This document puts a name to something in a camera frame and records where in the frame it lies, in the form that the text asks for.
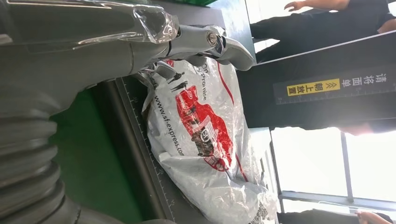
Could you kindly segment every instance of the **white plastic bag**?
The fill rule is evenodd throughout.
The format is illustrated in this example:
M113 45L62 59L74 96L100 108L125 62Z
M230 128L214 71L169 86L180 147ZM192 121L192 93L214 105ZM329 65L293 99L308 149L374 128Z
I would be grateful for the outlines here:
M174 78L150 77L148 137L158 162L214 223L274 219L276 196L262 183L261 153L251 146L233 66L168 63Z

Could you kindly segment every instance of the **delivery truck graphic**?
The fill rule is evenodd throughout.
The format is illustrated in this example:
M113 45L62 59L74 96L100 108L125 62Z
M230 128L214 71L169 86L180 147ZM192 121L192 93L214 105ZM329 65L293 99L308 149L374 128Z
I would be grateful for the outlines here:
M211 106L198 102L197 88L191 86L176 95L177 112L198 149L198 156L214 169L226 171L231 165L233 143L224 120Z

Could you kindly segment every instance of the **hand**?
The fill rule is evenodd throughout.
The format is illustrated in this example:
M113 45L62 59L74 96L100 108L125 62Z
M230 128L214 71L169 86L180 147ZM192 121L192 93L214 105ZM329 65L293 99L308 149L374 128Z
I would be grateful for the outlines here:
M338 129L342 132L349 133L353 136L374 133L369 123L363 123L363 124L347 126L347 127L339 127Z
M289 12L293 12L293 11L300 10L303 7L305 7L305 2L294 1L294 2L287 4L284 9L291 8L291 9L289 9Z
M358 211L355 214L358 215L359 220L366 220L366 221L370 221L371 217L373 216L371 212L367 212L367 211Z

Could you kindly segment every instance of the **gray robotic arm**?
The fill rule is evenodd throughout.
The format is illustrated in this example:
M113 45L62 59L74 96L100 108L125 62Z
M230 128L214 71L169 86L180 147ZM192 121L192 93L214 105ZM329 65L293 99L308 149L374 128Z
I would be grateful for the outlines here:
M150 68L171 77L161 60L200 66L205 57L241 70L254 63L238 42L179 26L160 7L0 0L0 223L119 223L64 196L49 117L99 82Z

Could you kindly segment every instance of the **black clothing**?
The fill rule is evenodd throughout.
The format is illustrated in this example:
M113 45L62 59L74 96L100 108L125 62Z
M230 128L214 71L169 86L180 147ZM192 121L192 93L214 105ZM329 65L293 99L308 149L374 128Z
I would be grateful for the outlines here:
M376 213L392 224L392 219L382 213ZM359 224L356 215L347 215L323 210L308 210L303 212L278 213L281 224Z
M263 62L378 34L386 21L395 18L387 0L350 0L346 9L335 13L273 17L251 24L250 29L254 38L280 40L257 53L257 61Z

